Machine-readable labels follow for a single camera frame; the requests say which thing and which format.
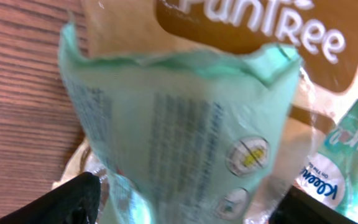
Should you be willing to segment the large teal wipes pack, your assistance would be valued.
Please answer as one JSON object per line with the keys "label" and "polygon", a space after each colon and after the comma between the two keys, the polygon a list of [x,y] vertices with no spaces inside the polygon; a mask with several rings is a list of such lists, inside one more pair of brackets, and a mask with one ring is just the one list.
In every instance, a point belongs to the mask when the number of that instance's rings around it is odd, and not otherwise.
{"label": "large teal wipes pack", "polygon": [[106,223],[242,223],[275,163],[302,59],[291,45],[86,58],[60,33],[65,88],[108,170]]}

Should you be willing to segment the brown white snack pouch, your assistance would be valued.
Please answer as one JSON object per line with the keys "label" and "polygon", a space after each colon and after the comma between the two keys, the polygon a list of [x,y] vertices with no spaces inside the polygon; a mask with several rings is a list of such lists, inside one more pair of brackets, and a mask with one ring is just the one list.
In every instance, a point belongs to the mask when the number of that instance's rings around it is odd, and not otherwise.
{"label": "brown white snack pouch", "polygon": [[[275,163],[242,223],[269,223],[290,188],[302,190],[296,182],[302,168],[358,100],[358,1],[83,1],[82,5],[88,55],[79,48],[75,21],[66,24],[74,24],[78,50],[90,59],[194,50],[248,55],[266,44],[296,48],[302,64]],[[86,133],[70,165],[102,170],[97,221],[106,223],[111,204],[108,170]]]}

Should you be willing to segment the small teal tissue pack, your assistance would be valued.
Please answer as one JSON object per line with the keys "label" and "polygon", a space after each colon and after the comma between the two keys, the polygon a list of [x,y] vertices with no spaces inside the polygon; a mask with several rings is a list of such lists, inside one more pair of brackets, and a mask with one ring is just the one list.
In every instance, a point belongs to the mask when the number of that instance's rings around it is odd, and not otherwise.
{"label": "small teal tissue pack", "polygon": [[296,182],[317,201],[358,223],[358,100],[326,136]]}

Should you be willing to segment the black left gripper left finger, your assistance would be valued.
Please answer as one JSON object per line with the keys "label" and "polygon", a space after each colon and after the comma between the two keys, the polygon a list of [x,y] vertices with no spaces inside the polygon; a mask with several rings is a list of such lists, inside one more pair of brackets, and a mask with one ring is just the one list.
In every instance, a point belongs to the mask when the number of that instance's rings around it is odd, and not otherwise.
{"label": "black left gripper left finger", "polygon": [[0,224],[95,224],[100,198],[99,177],[84,172],[0,218]]}

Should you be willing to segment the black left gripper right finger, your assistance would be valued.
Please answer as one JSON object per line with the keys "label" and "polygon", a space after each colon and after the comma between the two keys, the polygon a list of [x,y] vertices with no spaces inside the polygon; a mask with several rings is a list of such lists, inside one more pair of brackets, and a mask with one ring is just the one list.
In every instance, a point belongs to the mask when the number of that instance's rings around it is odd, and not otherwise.
{"label": "black left gripper right finger", "polygon": [[269,224],[356,224],[304,191],[291,187],[268,220]]}

